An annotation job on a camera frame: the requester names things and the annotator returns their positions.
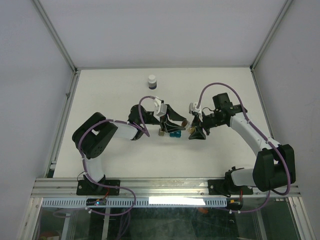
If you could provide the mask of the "tan pill box compartment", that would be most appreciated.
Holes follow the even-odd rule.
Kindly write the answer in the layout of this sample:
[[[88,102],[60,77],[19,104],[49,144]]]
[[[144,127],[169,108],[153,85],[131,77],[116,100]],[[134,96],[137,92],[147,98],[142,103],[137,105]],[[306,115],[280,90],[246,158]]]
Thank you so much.
[[[160,129],[158,130],[158,135],[159,135],[160,137],[164,137],[164,136],[165,136],[165,131],[160,128]]]

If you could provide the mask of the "teal pill box compartments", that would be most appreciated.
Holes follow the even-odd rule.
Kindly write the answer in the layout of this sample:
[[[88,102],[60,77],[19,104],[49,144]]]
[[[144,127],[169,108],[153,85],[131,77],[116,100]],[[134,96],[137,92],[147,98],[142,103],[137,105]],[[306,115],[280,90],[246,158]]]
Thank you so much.
[[[180,130],[174,131],[174,132],[170,132],[169,136],[171,138],[180,138],[182,136],[182,132]]]

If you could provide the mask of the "amber pill bottle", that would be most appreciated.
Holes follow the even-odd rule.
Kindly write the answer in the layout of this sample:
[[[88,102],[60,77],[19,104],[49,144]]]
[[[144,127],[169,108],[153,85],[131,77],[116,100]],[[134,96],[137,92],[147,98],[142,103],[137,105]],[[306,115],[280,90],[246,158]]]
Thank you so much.
[[[196,127],[197,127],[196,123],[190,122],[186,126],[186,130],[188,131],[189,134],[192,134],[196,131]]]

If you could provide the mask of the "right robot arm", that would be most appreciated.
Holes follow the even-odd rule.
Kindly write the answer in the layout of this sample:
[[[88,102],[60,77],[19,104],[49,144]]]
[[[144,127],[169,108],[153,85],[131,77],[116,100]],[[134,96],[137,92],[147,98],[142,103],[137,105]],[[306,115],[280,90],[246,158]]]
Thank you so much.
[[[227,93],[218,94],[212,100],[215,109],[209,115],[197,102],[190,103],[189,113],[194,118],[189,140],[205,140],[212,128],[228,126],[242,137],[256,156],[253,168],[232,167],[225,173],[225,193],[234,194],[242,186],[257,187],[262,192],[290,188],[296,182],[294,149],[266,136],[254,126],[247,110],[241,104],[234,105]]]

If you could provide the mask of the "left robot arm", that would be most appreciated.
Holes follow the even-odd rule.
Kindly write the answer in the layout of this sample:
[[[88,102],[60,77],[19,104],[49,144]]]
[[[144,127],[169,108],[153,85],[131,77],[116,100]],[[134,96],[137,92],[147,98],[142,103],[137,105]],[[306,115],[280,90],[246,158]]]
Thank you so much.
[[[102,170],[99,156],[106,149],[112,138],[123,138],[130,141],[139,140],[146,131],[146,125],[160,127],[159,134],[180,136],[188,125],[188,120],[176,113],[169,104],[162,103],[154,111],[134,105],[130,109],[128,121],[110,120],[100,112],[94,113],[72,135],[75,147],[80,151],[85,166],[83,180],[78,182],[78,196],[99,196],[109,194],[118,196],[119,190],[109,189],[105,185],[119,186],[119,180],[107,180]]]

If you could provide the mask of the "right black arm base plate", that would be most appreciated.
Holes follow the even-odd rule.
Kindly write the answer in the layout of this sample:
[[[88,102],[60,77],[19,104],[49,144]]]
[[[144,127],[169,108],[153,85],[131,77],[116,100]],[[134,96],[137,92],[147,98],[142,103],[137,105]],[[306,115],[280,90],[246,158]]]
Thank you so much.
[[[209,179],[207,181],[209,195],[223,195],[230,197],[231,195],[253,195],[253,189],[247,186],[236,186],[232,182],[225,179]]]

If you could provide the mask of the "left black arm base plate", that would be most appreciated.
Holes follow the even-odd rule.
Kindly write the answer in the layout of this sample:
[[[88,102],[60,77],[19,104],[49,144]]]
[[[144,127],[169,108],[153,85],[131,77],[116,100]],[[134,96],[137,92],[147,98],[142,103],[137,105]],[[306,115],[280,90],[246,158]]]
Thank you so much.
[[[88,179],[78,181],[76,195],[77,196],[118,196],[120,190],[112,187],[102,187],[90,182]]]

